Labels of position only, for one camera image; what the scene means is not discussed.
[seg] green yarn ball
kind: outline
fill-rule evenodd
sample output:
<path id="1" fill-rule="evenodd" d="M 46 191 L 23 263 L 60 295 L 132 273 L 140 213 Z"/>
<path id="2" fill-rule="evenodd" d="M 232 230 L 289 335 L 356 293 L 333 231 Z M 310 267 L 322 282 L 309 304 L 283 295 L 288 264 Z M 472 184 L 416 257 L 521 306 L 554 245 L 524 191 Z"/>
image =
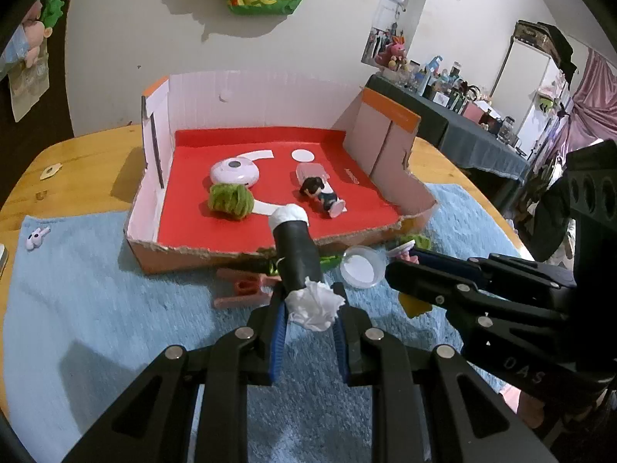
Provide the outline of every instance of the green yarn ball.
<path id="1" fill-rule="evenodd" d="M 234 219 L 244 219 L 251 212 L 255 199 L 243 184 L 213 184 L 210 187 L 208 207 L 210 210 L 224 212 Z"/>

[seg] red box floor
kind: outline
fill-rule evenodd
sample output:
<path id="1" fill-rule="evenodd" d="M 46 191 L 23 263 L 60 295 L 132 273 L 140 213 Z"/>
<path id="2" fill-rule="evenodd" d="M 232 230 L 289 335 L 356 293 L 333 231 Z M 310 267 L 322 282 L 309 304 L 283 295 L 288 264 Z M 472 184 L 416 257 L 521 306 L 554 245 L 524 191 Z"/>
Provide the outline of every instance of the red box floor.
<path id="1" fill-rule="evenodd" d="M 267 216 L 250 214 L 235 221 L 208 208 L 211 166 L 256 150 L 272 150 L 275 157 L 255 161 L 260 172 L 259 181 L 251 187 L 255 199 L 301 205 L 307 211 L 309 231 L 315 240 L 396 223 L 396 206 L 383 199 L 343 149 L 344 138 L 342 131 L 289 127 L 177 131 L 158 243 L 212 252 L 250 253 L 273 247 Z M 315 155 L 314 163 L 323 165 L 332 189 L 346 201 L 346 212 L 331 219 L 320 211 L 319 204 L 301 198 L 295 177 L 298 162 L 291 157 L 295 149 L 307 149 Z M 346 169 L 359 184 L 354 184 Z"/>

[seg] white tissue paper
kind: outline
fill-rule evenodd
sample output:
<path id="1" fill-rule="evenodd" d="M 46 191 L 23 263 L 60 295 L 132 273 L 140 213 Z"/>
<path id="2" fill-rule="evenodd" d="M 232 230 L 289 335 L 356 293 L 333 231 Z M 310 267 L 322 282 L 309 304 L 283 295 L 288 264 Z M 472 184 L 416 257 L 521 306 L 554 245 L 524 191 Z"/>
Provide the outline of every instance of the white tissue paper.
<path id="1" fill-rule="evenodd" d="M 345 304 L 345 298 L 335 294 L 323 282 L 307 277 L 306 288 L 291 291 L 285 299 L 289 320 L 309 331 L 325 331 L 336 319 L 336 312 Z"/>

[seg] table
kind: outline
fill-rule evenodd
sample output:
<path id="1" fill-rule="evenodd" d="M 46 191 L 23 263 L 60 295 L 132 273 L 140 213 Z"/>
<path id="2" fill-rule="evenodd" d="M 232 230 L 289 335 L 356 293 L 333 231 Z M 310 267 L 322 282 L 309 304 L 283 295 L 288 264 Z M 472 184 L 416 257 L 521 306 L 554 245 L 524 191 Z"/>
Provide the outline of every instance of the table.
<path id="1" fill-rule="evenodd" d="M 39 180 L 49 165 L 62 163 L 55 176 Z M 425 140 L 416 138 L 411 152 L 412 172 L 424 182 L 456 183 L 482 205 L 514 246 L 528 253 L 516 233 L 484 195 L 454 164 Z M 28 170 L 0 209 L 0 243 L 8 249 L 8 264 L 0 278 L 0 315 L 4 319 L 8 284 L 17 238 L 24 216 L 57 217 L 128 210 L 144 168 L 141 126 L 132 125 L 84 135 L 47 148 Z M 4 365 L 0 334 L 0 364 Z M 8 412 L 0 375 L 0 409 Z"/>
<path id="2" fill-rule="evenodd" d="M 529 162 L 477 123 L 445 106 L 372 75 L 366 86 L 422 117 L 419 137 L 426 139 L 460 168 L 477 168 L 524 182 Z"/>

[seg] pink clothespin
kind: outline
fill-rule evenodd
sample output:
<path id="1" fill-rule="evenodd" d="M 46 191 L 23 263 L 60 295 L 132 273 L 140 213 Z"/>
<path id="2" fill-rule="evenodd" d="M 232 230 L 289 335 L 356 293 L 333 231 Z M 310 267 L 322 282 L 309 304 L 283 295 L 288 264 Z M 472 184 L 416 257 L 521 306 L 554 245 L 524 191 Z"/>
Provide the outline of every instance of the pink clothespin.
<path id="1" fill-rule="evenodd" d="M 277 282 L 281 281 L 279 276 L 267 276 L 263 273 L 243 272 L 229 268 L 219 268 L 217 276 L 234 283 L 233 296 L 218 296 L 214 298 L 212 304 L 217 310 L 268 304 L 271 293 L 264 291 L 263 288 L 273 287 Z"/>

